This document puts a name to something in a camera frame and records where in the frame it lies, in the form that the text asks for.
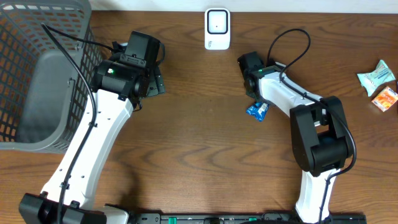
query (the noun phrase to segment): white wall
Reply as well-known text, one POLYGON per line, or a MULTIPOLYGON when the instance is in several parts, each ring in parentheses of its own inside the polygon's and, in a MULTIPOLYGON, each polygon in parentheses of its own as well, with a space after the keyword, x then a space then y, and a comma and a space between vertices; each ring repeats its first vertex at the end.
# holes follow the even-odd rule
POLYGON ((90 0, 93 10, 398 13, 398 0, 90 0))

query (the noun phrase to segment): wooden table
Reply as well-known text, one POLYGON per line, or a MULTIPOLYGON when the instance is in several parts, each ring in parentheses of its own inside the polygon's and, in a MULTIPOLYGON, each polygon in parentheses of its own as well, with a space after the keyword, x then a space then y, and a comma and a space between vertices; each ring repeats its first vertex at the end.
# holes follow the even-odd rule
MULTIPOLYGON (((202 12, 93 12, 96 40, 125 42, 138 30, 167 49, 160 68, 167 94, 145 99, 143 110, 122 128, 96 205, 165 213, 293 209, 301 170, 289 119, 277 108, 262 123, 245 113, 253 100, 244 94, 236 59, 254 50, 265 57, 277 34, 300 27, 311 34, 312 46, 287 73, 313 93, 340 98, 358 146, 354 169, 336 180, 330 210, 364 212, 368 223, 396 223, 397 106, 383 113, 372 105, 356 73, 373 71, 384 59, 398 75, 398 16, 232 13, 231 46, 223 51, 205 50, 203 21, 202 12)), ((289 63, 306 41, 291 33, 272 56, 289 63)), ((1 223, 22 222, 23 194, 40 193, 61 159, 0 152, 1 223)))

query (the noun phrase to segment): orange wrapper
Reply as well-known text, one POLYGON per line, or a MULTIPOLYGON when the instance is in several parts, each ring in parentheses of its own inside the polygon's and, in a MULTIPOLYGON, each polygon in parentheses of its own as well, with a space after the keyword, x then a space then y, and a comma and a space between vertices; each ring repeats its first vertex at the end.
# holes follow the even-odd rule
POLYGON ((398 94, 390 87, 385 87, 373 100, 381 111, 385 112, 398 100, 398 94))

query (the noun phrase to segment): gray plastic basket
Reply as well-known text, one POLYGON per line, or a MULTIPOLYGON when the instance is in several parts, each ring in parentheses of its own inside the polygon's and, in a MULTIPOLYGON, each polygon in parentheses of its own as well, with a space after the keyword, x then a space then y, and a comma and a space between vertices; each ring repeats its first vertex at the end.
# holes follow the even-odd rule
MULTIPOLYGON (((87 90, 40 26, 93 40, 87 0, 0 0, 0 149, 64 153, 79 125, 87 90)), ((102 60, 97 46, 53 33, 88 81, 102 60)))

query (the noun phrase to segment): candy wrapper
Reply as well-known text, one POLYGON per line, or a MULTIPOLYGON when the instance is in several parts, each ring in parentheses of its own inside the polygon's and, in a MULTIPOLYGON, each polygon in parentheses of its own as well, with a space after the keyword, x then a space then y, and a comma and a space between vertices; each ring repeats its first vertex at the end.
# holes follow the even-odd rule
POLYGON ((391 82, 395 80, 395 76, 388 68, 383 60, 380 60, 376 66, 375 71, 364 74, 357 74, 361 85, 365 87, 368 92, 368 96, 371 96, 376 89, 383 83, 391 82))
POLYGON ((251 116, 254 116, 258 121, 261 122, 264 120, 268 108, 269 105, 267 103, 255 103, 246 110, 246 113, 251 116))
POLYGON ((390 87, 385 87, 378 95, 372 100, 381 111, 385 112, 398 100, 398 94, 391 90, 390 87))

